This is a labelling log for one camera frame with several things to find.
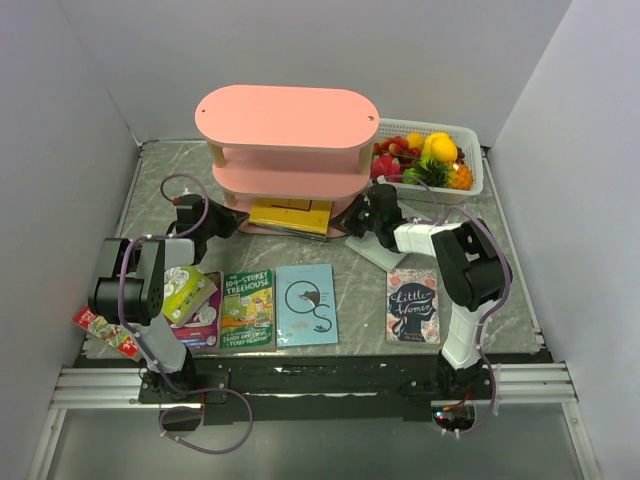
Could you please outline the yellow book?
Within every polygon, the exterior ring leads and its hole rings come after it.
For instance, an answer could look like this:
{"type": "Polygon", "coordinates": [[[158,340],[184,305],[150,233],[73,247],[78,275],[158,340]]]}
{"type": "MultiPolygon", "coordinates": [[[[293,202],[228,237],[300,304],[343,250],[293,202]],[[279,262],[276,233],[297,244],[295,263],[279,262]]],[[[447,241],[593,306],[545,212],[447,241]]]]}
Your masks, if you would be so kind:
{"type": "Polygon", "coordinates": [[[249,223],[327,234],[332,207],[324,200],[259,198],[251,206],[249,223]]]}

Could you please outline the Wuthering Heights dark blue book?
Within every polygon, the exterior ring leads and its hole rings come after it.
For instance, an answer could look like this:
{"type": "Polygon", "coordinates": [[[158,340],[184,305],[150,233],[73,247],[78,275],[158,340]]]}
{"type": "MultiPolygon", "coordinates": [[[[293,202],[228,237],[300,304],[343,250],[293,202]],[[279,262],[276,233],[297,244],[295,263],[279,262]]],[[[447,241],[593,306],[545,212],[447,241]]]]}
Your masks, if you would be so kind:
{"type": "Polygon", "coordinates": [[[292,236],[296,236],[296,237],[300,237],[300,238],[306,238],[306,239],[322,241],[322,242],[327,240],[326,233],[322,234],[322,233],[307,232],[307,231],[304,231],[304,230],[297,230],[297,229],[292,229],[292,228],[287,228],[287,227],[279,227],[279,226],[252,225],[252,224],[250,224],[250,226],[255,226],[255,227],[262,228],[263,230],[266,230],[269,233],[277,233],[277,234],[282,234],[282,235],[285,235],[285,234],[286,235],[292,235],[292,236]]]}

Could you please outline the light blue book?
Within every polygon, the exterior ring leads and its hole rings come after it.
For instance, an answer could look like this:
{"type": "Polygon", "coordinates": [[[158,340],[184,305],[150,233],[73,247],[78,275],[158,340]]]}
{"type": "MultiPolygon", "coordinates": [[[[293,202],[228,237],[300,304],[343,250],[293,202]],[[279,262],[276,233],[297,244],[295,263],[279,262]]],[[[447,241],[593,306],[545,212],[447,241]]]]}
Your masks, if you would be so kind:
{"type": "Polygon", "coordinates": [[[278,349],[338,343],[330,264],[277,267],[275,293],[278,349]]]}

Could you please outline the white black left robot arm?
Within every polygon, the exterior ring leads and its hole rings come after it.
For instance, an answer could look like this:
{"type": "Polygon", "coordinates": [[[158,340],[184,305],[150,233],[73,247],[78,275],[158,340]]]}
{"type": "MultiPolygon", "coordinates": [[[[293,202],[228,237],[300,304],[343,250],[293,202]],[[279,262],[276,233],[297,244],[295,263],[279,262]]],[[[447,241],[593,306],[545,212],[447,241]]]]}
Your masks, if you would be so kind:
{"type": "Polygon", "coordinates": [[[213,237],[227,239],[249,214],[198,194],[173,200],[176,219],[164,235],[103,241],[88,293],[90,311],[123,328],[146,361],[145,382],[177,402],[212,389],[200,386],[191,353],[162,314],[164,274],[195,266],[213,237]]]}

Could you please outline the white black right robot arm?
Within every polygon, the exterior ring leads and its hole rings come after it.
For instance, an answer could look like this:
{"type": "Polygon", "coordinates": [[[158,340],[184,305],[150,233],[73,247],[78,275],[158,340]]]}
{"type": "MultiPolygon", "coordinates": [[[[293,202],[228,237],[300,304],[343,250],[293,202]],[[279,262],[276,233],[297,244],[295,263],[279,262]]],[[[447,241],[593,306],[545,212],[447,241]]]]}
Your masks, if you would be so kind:
{"type": "Polygon", "coordinates": [[[441,355],[449,364],[437,374],[446,397],[461,397],[472,386],[467,368],[483,358],[484,325],[506,302],[512,271],[484,220],[460,207],[439,221],[407,217],[396,188],[375,184],[358,195],[329,225],[362,238],[371,232],[394,253],[420,254],[437,261],[440,278],[452,301],[449,330],[441,355]]]}

